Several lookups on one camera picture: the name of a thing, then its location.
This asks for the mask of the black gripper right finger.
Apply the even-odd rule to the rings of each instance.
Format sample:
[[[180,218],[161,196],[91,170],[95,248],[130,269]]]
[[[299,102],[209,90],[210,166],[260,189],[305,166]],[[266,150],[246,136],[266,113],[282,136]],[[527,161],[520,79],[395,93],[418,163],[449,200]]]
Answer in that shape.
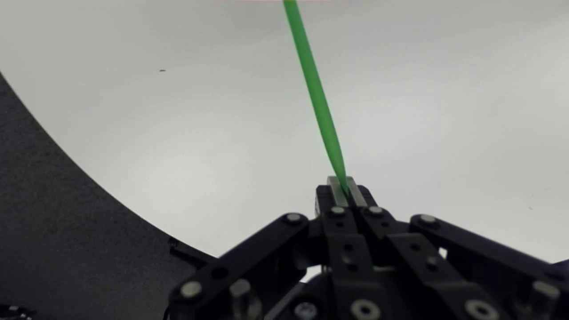
[[[438,218],[402,225],[347,180],[349,200],[372,237],[420,296],[431,320],[569,320],[568,264],[498,244]]]

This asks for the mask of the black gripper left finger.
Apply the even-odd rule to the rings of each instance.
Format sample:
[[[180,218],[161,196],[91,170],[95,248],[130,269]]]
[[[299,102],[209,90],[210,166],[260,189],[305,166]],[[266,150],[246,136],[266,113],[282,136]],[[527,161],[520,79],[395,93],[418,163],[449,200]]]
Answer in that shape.
[[[381,320],[381,289],[356,186],[317,189],[314,219],[290,212],[178,285],[168,320]]]

